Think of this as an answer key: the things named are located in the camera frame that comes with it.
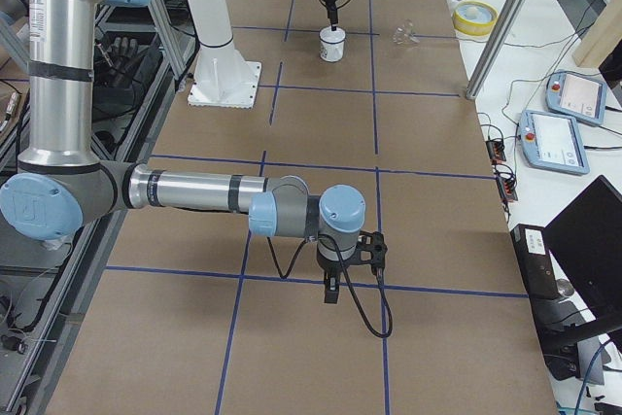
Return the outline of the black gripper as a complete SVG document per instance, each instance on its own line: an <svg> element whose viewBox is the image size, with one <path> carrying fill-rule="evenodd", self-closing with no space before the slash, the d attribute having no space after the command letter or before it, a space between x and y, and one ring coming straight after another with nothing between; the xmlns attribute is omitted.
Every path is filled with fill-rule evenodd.
<svg viewBox="0 0 622 415"><path fill-rule="evenodd" d="M339 283L347 260L333 260L318 255L318 265L324 271L324 303L336 304L339 298Z"/></svg>
<svg viewBox="0 0 622 415"><path fill-rule="evenodd" d="M329 21L329 28L331 31L336 31L338 24L338 10L336 7L337 1L338 0L322 0L327 9L327 17Z"/></svg>

